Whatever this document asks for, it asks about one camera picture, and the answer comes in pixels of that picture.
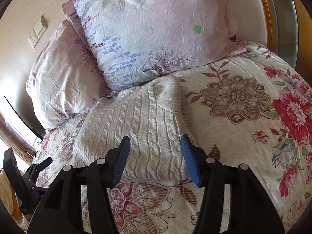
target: bolt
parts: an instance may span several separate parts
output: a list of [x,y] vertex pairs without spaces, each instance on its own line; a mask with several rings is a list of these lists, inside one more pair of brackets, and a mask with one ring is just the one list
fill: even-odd
[[214,163],[215,159],[214,158],[206,158],[207,163]]
[[65,171],[65,172],[67,172],[67,171],[69,171],[71,169],[71,166],[68,164],[68,165],[65,165],[64,167],[63,167],[63,170]]
[[105,162],[106,162],[105,159],[98,159],[98,160],[96,160],[97,164],[104,164]]
[[240,165],[240,167],[241,167],[241,169],[243,169],[243,170],[248,170],[248,168],[249,168],[249,166],[246,165],[245,163],[242,163],[242,164]]

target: green flower print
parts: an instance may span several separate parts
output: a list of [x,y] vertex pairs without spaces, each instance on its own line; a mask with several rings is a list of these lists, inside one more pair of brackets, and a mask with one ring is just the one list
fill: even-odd
[[194,25],[193,31],[195,34],[201,34],[202,33],[202,26],[201,25]]

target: pillow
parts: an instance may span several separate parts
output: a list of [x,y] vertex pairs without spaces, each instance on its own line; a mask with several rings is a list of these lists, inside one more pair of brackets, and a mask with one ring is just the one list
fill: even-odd
[[35,61],[26,91],[46,130],[90,111],[102,96],[110,93],[96,60],[67,20]]
[[72,0],[63,10],[116,91],[246,51],[229,40],[226,0]]

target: pink pillowcase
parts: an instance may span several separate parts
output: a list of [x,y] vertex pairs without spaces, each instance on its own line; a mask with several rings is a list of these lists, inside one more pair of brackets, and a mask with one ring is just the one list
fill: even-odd
[[63,3],[63,12],[67,18],[67,20],[71,23],[71,25],[74,27],[75,31],[77,32],[78,36],[80,37],[82,43],[85,45],[85,47],[91,51],[87,38],[85,36],[85,32],[83,30],[83,27],[81,25],[80,18],[77,14],[76,8],[74,7],[74,2],[76,0],[69,0],[65,3]]
[[101,97],[110,94],[96,60],[67,20],[35,61],[26,91],[46,130],[90,111]]

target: cable knit pattern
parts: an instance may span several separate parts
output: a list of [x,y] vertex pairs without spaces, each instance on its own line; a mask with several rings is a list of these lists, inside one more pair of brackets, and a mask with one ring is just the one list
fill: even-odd
[[100,100],[86,117],[74,152],[90,164],[127,135],[131,151],[122,181],[177,185],[189,177],[180,151],[180,137],[191,136],[183,116],[187,114],[179,80],[158,78],[121,92],[115,100]]

